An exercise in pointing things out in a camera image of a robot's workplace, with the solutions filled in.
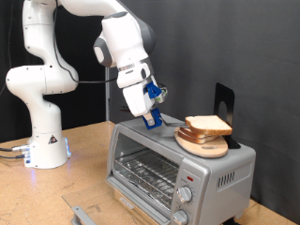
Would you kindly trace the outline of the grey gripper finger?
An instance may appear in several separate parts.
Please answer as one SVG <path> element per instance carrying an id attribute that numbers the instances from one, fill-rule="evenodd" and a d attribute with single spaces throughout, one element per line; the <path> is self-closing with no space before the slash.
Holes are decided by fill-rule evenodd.
<path id="1" fill-rule="evenodd" d="M 152 114 L 152 112 L 149 112 L 146 116 L 145 116 L 146 122 L 147 124 L 151 127 L 153 126 L 156 122 L 154 119 L 154 116 Z"/>

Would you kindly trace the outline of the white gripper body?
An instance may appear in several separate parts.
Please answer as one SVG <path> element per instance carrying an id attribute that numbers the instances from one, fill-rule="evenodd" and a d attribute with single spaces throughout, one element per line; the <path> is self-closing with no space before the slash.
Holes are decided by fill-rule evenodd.
<path id="1" fill-rule="evenodd" d="M 123 90 L 126 103 L 134 116 L 149 113 L 155 103 L 144 91 L 151 81 L 151 72 L 146 63 L 118 72 L 117 85 Z"/>

